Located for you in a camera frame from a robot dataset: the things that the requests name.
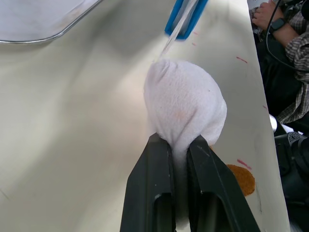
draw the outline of person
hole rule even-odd
[[[309,69],[309,23],[299,6],[278,8],[273,22],[283,18],[284,26],[269,35],[272,54],[297,69]],[[265,30],[276,4],[270,0],[250,11],[268,110],[280,123],[302,118],[309,111],[309,73],[295,72],[273,59],[265,48]]]

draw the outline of wristwatch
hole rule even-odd
[[[269,32],[272,34],[275,31],[279,30],[286,24],[286,21],[284,18],[278,18],[276,21],[272,22],[270,25]]]

